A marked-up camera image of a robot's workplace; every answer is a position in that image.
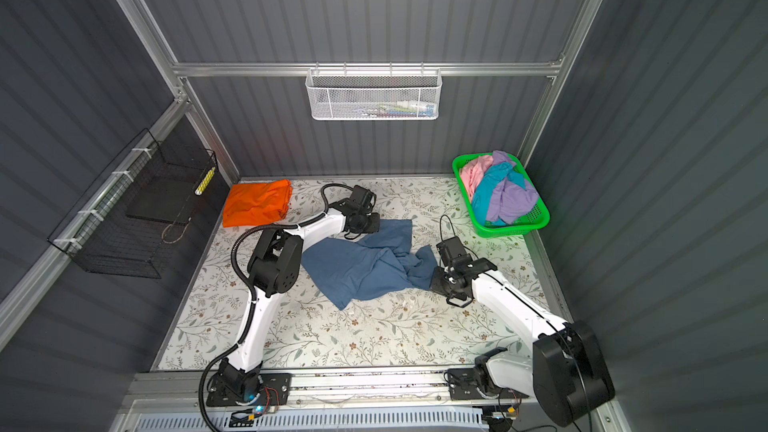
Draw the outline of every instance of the green plastic basket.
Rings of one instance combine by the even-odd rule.
[[[477,231],[477,234],[480,237],[484,238],[490,238],[490,237],[505,237],[507,235],[525,235],[529,233],[531,230],[534,230],[536,228],[542,228],[543,226],[546,226],[549,224],[549,210],[547,210],[547,207],[544,205],[544,201],[541,200],[541,198],[536,202],[536,206],[533,207],[533,210],[531,210],[528,214],[525,216],[520,217],[517,219],[514,224],[511,226],[504,226],[504,227],[494,227],[490,226],[487,227],[485,224],[478,223],[477,218],[475,217],[475,213],[472,210],[472,204],[469,201],[469,197],[467,197],[467,189],[464,188],[464,182],[462,182],[462,178],[458,174],[458,172],[467,165],[467,162],[470,160],[473,160],[475,158],[478,158],[480,156],[490,156],[490,152],[486,152],[483,154],[466,154],[464,156],[458,156],[453,159],[453,173],[456,175],[456,180],[458,180],[458,186],[462,190],[462,195],[464,196],[464,204],[467,207],[467,210],[469,211],[469,218],[472,220],[472,225],[475,226],[475,231]],[[530,177],[528,177],[528,173],[525,171],[522,165],[520,165],[520,161],[517,157],[515,157],[513,154],[509,154],[509,157],[517,163],[517,165],[514,167],[515,172],[520,172],[523,174],[523,176],[530,181],[532,184],[533,181]]]

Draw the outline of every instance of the yellow marker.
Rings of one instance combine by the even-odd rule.
[[[196,196],[203,195],[203,190],[205,190],[205,188],[208,187],[208,184],[210,184],[210,180],[214,177],[214,173],[215,172],[216,172],[216,167],[211,167],[211,169],[208,171],[208,173],[203,178],[203,181],[200,182],[200,185],[194,191]]]

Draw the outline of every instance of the floral pattern surface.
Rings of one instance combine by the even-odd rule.
[[[322,210],[320,188],[329,182],[293,181],[286,222]],[[382,219],[413,220],[413,251],[431,245],[437,252],[439,217],[447,214],[469,248],[496,264],[515,287],[547,307],[523,237],[478,237],[454,178],[348,179],[344,183],[373,190],[377,194],[375,210]],[[329,188],[329,200],[344,193]],[[160,370],[202,369],[234,342],[246,310],[247,290],[232,270],[230,250],[246,229],[219,227],[163,352]],[[445,219],[442,230],[444,236],[452,236]],[[257,240],[255,234],[240,246],[238,261],[243,269]],[[438,294],[410,288],[371,301],[353,300],[340,311],[302,268],[270,327],[264,367],[464,364],[499,346],[529,353],[495,313],[477,302],[456,308]]]

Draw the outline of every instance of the white wire basket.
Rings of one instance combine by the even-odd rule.
[[[440,71],[410,76],[306,74],[306,92],[316,120],[434,120]]]

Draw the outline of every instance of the black wire basket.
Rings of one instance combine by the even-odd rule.
[[[160,278],[216,171],[208,149],[153,138],[133,152],[138,157],[112,172],[108,189],[87,202],[89,187],[48,236],[86,272]]]

